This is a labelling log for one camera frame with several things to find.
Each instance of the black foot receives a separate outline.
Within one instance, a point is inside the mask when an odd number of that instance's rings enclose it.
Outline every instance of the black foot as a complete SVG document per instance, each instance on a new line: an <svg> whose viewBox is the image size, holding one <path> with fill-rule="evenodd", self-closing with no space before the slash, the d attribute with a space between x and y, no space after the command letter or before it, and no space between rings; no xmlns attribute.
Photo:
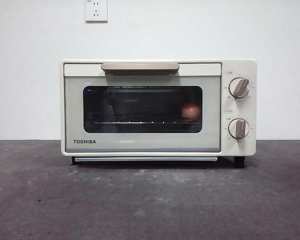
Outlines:
<svg viewBox="0 0 300 240"><path fill-rule="evenodd" d="M245 167L245 157L244 156L235 156L234 157L234 166L237 169L243 169Z"/></svg>
<svg viewBox="0 0 300 240"><path fill-rule="evenodd" d="M81 162L80 161L75 161L75 156L72 157L72 165L78 165L80 164Z"/></svg>

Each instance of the wall outlet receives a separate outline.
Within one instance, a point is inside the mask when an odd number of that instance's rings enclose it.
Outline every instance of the wall outlet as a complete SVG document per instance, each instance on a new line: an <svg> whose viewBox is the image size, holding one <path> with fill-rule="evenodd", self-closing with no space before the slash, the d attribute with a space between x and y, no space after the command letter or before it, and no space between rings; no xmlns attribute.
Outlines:
<svg viewBox="0 0 300 240"><path fill-rule="evenodd" d="M108 21L108 0L85 0L86 22Z"/></svg>

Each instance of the timer knob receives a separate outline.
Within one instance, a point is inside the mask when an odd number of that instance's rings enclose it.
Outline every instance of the timer knob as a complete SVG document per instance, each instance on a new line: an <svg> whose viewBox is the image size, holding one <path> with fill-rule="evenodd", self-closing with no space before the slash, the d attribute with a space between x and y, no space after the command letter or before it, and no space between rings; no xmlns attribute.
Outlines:
<svg viewBox="0 0 300 240"><path fill-rule="evenodd" d="M233 138L243 139L248 135L249 125L245 120L239 118L229 123L228 130Z"/></svg>
<svg viewBox="0 0 300 240"><path fill-rule="evenodd" d="M250 90L249 79L246 77L237 77L229 84L229 92L236 99L241 99L248 95Z"/></svg>

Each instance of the glass window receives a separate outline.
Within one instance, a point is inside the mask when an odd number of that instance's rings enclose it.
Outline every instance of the glass window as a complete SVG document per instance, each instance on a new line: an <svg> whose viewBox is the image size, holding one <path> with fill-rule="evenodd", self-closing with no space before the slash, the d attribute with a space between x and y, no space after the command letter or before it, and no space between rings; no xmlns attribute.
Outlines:
<svg viewBox="0 0 300 240"><path fill-rule="evenodd" d="M198 133L199 86L87 86L83 126L88 133Z"/></svg>

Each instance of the door handle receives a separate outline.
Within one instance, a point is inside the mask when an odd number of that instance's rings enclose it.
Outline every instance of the door handle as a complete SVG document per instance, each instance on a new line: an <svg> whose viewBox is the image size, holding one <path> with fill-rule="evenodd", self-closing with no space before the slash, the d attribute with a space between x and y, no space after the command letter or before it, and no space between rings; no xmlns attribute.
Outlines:
<svg viewBox="0 0 300 240"><path fill-rule="evenodd" d="M115 76L164 76L176 74L178 63L103 63L101 69Z"/></svg>

